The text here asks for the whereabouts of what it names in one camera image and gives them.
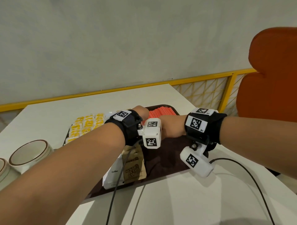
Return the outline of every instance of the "person's right hand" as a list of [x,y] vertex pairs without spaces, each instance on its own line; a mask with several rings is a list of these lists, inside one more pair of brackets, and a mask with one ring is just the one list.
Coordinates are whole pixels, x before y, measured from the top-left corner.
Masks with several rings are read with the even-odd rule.
[[162,139],[167,137],[180,137],[186,135],[184,123],[187,115],[160,116],[162,125]]

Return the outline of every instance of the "white mug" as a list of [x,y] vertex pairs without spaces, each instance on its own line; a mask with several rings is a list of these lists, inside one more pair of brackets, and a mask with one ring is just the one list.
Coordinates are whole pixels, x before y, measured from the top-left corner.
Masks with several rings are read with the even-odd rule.
[[9,158],[9,163],[21,173],[53,153],[53,148],[45,140],[31,141],[19,147]]
[[15,170],[9,163],[0,158],[0,191],[20,176],[20,172]]

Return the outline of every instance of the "orange chair backrest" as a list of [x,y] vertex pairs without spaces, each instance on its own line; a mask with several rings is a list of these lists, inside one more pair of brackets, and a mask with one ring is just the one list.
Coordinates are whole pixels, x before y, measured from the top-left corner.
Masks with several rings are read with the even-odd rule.
[[258,33],[251,42],[249,62],[258,72],[242,79],[238,115],[297,122],[297,28]]

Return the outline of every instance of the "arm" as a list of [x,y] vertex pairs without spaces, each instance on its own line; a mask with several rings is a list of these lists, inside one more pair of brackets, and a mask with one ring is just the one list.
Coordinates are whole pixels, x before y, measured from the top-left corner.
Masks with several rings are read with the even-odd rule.
[[1,223],[65,224],[124,146],[120,128],[107,123],[56,150],[0,192]]
[[[162,116],[162,138],[185,135],[183,116]],[[297,178],[297,123],[226,117],[220,142],[231,151],[267,168]]]

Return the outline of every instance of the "yellow metal frame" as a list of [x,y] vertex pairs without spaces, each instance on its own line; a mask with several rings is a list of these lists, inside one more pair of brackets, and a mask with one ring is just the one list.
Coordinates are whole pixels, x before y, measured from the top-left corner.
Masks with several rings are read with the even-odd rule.
[[170,84],[173,86],[173,85],[193,83],[193,82],[198,82],[198,81],[203,81],[203,80],[211,80],[211,79],[217,79],[217,78],[222,78],[222,77],[229,77],[224,94],[223,94],[223,98],[221,100],[221,104],[219,106],[219,111],[223,112],[227,105],[228,98],[229,98],[231,90],[233,88],[236,76],[239,74],[246,74],[246,73],[252,73],[252,72],[255,72],[255,70],[252,68],[251,69],[240,69],[240,70],[229,71],[229,72],[224,72],[224,73],[216,73],[216,74],[209,74],[209,75],[204,75],[204,76],[189,77],[189,78],[184,78],[184,79],[168,80],[168,81],[149,83],[149,84],[141,84],[141,85],[130,86],[130,87],[93,91],[93,92],[86,92],[86,93],[81,93],[81,94],[65,95],[65,96],[59,96],[59,97],[53,97],[53,98],[47,98],[47,99],[38,99],[38,100],[32,100],[32,101],[26,101],[26,102],[9,103],[9,104],[0,105],[0,112],[23,109],[27,105],[31,105],[31,104],[52,102],[52,101],[57,101],[57,100],[71,99],[71,98],[77,98],[77,97],[83,97],[83,96],[89,96],[89,95],[95,95],[95,94],[103,94],[103,93],[109,93],[109,92],[114,92],[114,91],[123,91],[123,90],[135,89],[135,88],[143,88],[143,87],[161,85],[161,84]]

